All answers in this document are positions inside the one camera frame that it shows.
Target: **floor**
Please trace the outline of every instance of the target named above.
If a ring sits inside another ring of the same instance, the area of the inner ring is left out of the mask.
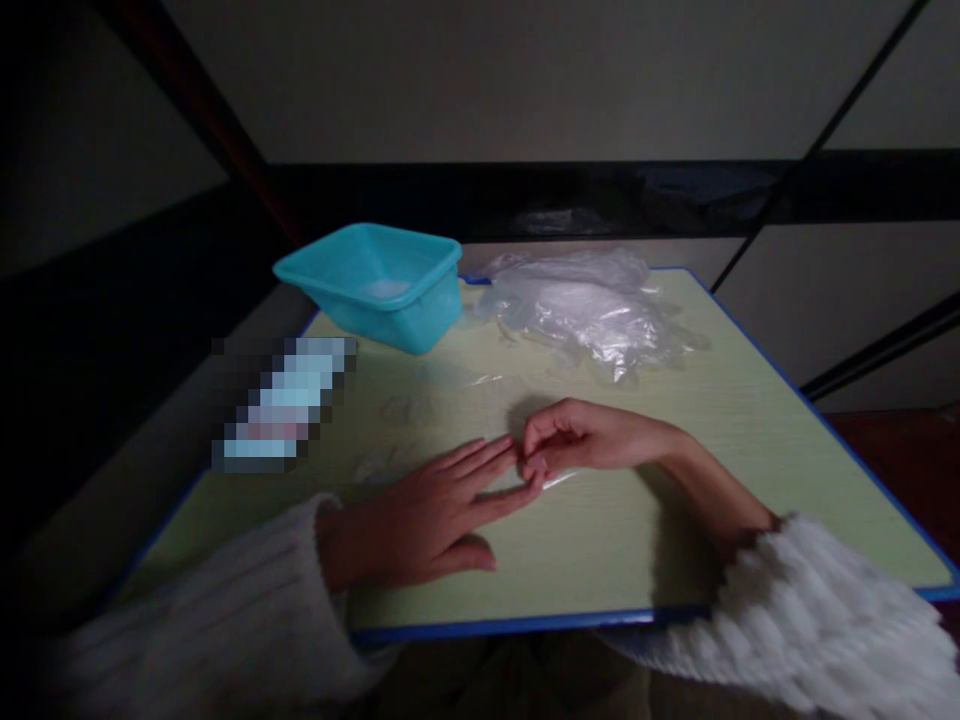
[[[960,566],[960,420],[932,410],[828,415],[827,421]],[[960,643],[960,602],[937,605]]]

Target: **wrist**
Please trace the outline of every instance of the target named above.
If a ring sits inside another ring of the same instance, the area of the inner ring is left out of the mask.
[[[775,530],[777,518],[695,438],[679,438],[660,464],[690,502],[724,562]]]
[[[357,548],[351,548],[349,541],[344,540],[348,512],[320,510],[314,523],[320,572],[331,595],[348,590],[363,579],[361,564],[356,557]]]
[[[677,472],[695,462],[696,457],[703,451],[703,446],[693,435],[671,426],[667,438],[663,443],[663,452],[657,462],[671,472]]]

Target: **finger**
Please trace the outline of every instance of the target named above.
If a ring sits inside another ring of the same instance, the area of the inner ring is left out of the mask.
[[[465,457],[472,455],[481,448],[486,447],[487,441],[484,438],[478,438],[476,440],[471,440],[465,445],[461,445],[456,450],[453,450],[442,457],[437,458],[431,462],[425,469],[434,471],[434,470],[445,470],[448,467],[456,465],[458,462],[463,460]]]
[[[436,579],[464,570],[493,572],[496,569],[497,559],[490,544],[478,535],[465,535],[438,556],[428,572],[430,579]]]
[[[542,492],[543,482],[535,481],[507,493],[477,498],[471,504],[467,515],[469,525],[471,528],[478,528],[515,513],[540,497]]]
[[[537,477],[537,471],[527,465],[526,458],[520,459],[520,475],[526,482],[533,482]]]
[[[460,487],[469,494],[472,500],[478,492],[503,475],[511,467],[520,462],[520,453],[515,445],[509,445],[506,450],[478,467],[472,473],[459,480]]]
[[[514,447],[513,438],[506,435],[499,440],[487,445],[471,455],[467,455],[455,465],[451,465],[448,470],[454,479],[465,478],[467,475],[482,468],[488,462],[498,457],[501,453],[511,450]]]
[[[524,457],[533,455],[544,442],[561,431],[573,430],[579,400],[566,398],[527,418],[523,429]]]
[[[572,467],[591,467],[590,444],[576,441],[567,445],[551,445],[536,452],[524,462],[536,475],[547,476]]]
[[[550,472],[548,470],[537,470],[533,476],[533,482],[540,485],[541,487],[546,487],[546,484],[550,481],[550,476],[556,476],[555,472]]]

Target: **blue table edge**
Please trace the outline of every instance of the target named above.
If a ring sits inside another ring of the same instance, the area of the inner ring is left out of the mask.
[[[857,455],[853,449],[847,444],[847,442],[837,434],[836,430],[828,423],[823,415],[820,414],[820,411],[806,398],[806,396],[800,392],[800,390],[792,383],[787,376],[784,375],[780,367],[770,358],[767,353],[754,341],[743,326],[737,322],[737,319],[730,314],[723,303],[720,302],[717,297],[710,292],[710,289],[697,277],[697,274],[694,273],[689,268],[685,267],[658,267],[651,268],[651,270],[682,270],[692,277],[696,283],[703,288],[704,292],[716,303],[724,315],[729,318],[729,320],[734,324],[734,326],[743,334],[743,336],[749,341],[749,343],[760,353],[761,357],[767,361],[767,363],[772,367],[777,375],[780,376],[780,379],[786,383],[794,395],[796,395],[801,402],[806,406],[806,408],[813,413],[813,416],[820,421],[820,424],[823,425],[827,431],[833,436],[833,439],[836,440],[840,447],[842,447],[847,454],[852,457],[863,472],[866,473],[874,485],[876,485],[880,492],[883,493],[884,497],[893,505],[893,507],[906,518],[907,522],[913,528],[913,530],[923,539],[927,546],[933,550],[936,556],[940,561],[946,566],[947,570],[950,573],[951,584],[943,587],[934,587],[934,588],[914,588],[920,597],[922,597],[927,602],[949,602],[954,600],[960,600],[960,569],[947,557],[947,554],[943,549],[934,542],[933,538],[927,534],[927,531],[921,527],[920,523],[909,513],[907,509],[903,507],[899,500],[890,492],[890,490],[880,482],[880,479],[874,475],[873,471],[867,467],[866,463]],[[489,285],[490,281],[485,278],[475,278],[475,277],[466,277],[463,275],[459,276],[467,285]],[[298,337],[302,337],[303,334],[313,325],[314,321],[317,319],[317,316],[320,314],[320,308],[313,313],[310,317],[310,320],[307,321],[307,324],[298,334]],[[180,508],[187,501],[187,498],[190,497],[190,494],[193,492],[194,488],[197,486],[197,483],[200,482],[206,472],[210,469],[209,464],[206,465],[197,476],[191,481],[190,485],[187,487],[186,491],[183,493],[183,496],[177,501],[176,505],[171,509],[169,514],[164,518],[163,522],[157,528],[156,532],[150,537],[144,547],[137,553],[137,556],[130,563],[127,570],[121,575],[121,577],[114,584],[113,588],[107,593],[107,600],[104,603],[105,607],[113,602],[116,596],[120,593],[124,585],[130,579],[130,576],[133,574],[134,570],[140,565],[143,559],[146,557],[147,553],[150,552],[150,549],[160,538],[160,535],[163,534],[163,531],[167,528],[167,525],[170,524],[170,521],[173,520],[174,516],[180,511]],[[526,617],[526,618],[511,618],[511,619],[500,619],[500,620],[471,620],[465,622],[454,622],[454,623],[439,623],[436,625],[408,625],[394,628],[384,628],[384,629],[373,629],[373,630],[358,630],[356,632],[350,633],[351,640],[357,645],[388,645],[400,642],[408,642],[411,640],[441,640],[441,639],[450,639],[458,637],[473,637],[478,635],[502,635],[507,633],[524,633],[524,632],[542,632],[546,630],[573,630],[573,629],[584,629],[584,628],[595,628],[602,626],[612,626],[612,625],[634,625],[634,624],[665,624],[669,622],[683,622],[687,620],[692,620],[696,617],[706,617],[709,615],[709,608],[704,606],[672,606],[672,607],[662,607],[662,608],[641,608],[637,610],[612,610],[609,612],[598,612],[598,613],[578,613],[574,615],[543,615],[537,617]]]

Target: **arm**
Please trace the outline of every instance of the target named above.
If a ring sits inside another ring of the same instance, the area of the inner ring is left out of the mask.
[[[782,521],[677,428],[565,400],[527,422],[525,477],[659,462],[728,564],[710,620],[602,633],[618,652],[688,680],[842,717],[954,717],[956,647],[939,613],[802,516]]]
[[[121,718],[271,715],[356,698],[395,653],[353,647],[345,591],[492,571],[490,547],[470,533],[540,487],[479,493],[517,460],[509,439],[477,441],[365,505],[314,497],[68,636],[55,694],[73,715]]]
[[[524,477],[534,480],[549,480],[568,467],[658,462],[682,490],[724,562],[777,525],[773,513],[696,439],[654,418],[563,400],[527,421],[524,452]]]

